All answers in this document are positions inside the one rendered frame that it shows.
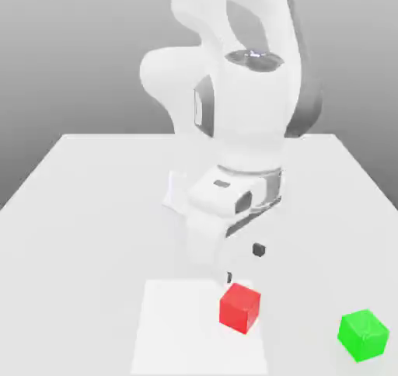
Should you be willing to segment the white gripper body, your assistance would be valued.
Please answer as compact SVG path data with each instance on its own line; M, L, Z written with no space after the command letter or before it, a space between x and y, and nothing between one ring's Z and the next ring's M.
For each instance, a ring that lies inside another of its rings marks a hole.
M226 239L277 206L282 196L237 216L219 216L192 207L186 212L187 251L195 263L214 266Z

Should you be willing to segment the small green cube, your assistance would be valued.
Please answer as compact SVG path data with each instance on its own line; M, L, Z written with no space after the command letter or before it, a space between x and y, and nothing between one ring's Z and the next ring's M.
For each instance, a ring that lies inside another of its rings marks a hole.
M337 339L358 362L384 354L389 329L369 309L343 315Z

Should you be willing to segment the small red cube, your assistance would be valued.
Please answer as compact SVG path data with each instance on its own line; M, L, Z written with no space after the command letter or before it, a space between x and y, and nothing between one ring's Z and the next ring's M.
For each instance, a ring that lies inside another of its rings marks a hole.
M219 322L246 335L260 313L260 299L261 293L233 283L220 298Z

